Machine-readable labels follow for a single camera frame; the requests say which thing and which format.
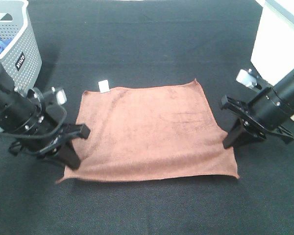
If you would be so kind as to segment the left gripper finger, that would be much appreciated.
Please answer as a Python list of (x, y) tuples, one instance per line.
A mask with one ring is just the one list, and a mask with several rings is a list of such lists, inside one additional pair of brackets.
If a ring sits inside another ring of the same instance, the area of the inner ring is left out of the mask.
[(67, 124), (64, 128), (64, 138), (66, 140), (88, 139), (90, 129), (86, 124)]
[(78, 169), (81, 163), (71, 141), (54, 148), (45, 155), (45, 158), (61, 162), (72, 170)]

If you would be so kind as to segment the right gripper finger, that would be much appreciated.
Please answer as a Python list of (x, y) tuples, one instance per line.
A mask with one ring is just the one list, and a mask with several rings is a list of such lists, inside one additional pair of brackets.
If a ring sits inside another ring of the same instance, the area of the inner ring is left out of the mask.
[(253, 135), (250, 135), (249, 133), (243, 133), (239, 135), (234, 141), (234, 147), (240, 147), (240, 146), (244, 146), (244, 145), (256, 143), (256, 142), (263, 142), (266, 139), (267, 138), (265, 135), (253, 136)]
[(245, 141), (246, 129), (241, 119), (237, 119), (227, 136), (222, 141), (223, 147), (228, 149), (230, 147), (242, 146)]

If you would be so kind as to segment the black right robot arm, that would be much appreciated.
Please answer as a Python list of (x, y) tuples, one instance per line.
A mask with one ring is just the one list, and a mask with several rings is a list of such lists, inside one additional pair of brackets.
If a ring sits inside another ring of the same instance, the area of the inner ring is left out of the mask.
[(220, 108), (237, 116), (222, 141), (225, 149), (262, 142), (267, 135), (289, 144), (294, 136), (282, 124), (294, 115), (294, 69), (276, 85), (263, 88), (248, 103), (225, 95), (220, 100)]

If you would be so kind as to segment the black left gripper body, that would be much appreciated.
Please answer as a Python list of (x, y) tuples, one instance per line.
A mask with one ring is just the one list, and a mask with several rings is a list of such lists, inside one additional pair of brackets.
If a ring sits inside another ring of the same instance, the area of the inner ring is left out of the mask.
[(38, 159), (54, 148), (69, 142), (64, 138), (67, 111), (63, 107), (48, 107), (38, 117), (31, 117), (20, 129), (12, 133), (16, 139), (8, 148), (14, 156), (23, 152)]

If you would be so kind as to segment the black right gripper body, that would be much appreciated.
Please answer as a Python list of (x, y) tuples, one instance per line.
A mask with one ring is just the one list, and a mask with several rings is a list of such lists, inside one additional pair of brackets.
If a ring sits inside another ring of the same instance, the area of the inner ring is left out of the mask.
[(245, 126), (246, 133), (250, 135), (271, 135), (280, 138), (285, 144), (289, 144), (294, 140), (294, 135), (282, 125), (278, 125), (274, 129), (268, 129), (262, 121), (251, 113), (252, 109), (245, 103), (239, 100), (224, 96), (220, 100), (220, 108), (229, 110), (241, 119)]

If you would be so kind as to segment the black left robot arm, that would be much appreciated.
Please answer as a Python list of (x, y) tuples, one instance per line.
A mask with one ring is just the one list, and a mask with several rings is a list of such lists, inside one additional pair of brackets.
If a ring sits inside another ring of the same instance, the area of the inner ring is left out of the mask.
[(67, 111), (59, 101), (64, 95), (62, 88), (44, 93), (32, 88), (21, 95), (0, 62), (0, 136), (15, 139), (8, 148), (11, 154), (24, 152), (59, 161), (73, 170), (80, 167), (72, 141), (86, 140), (90, 129), (86, 124), (65, 123)]

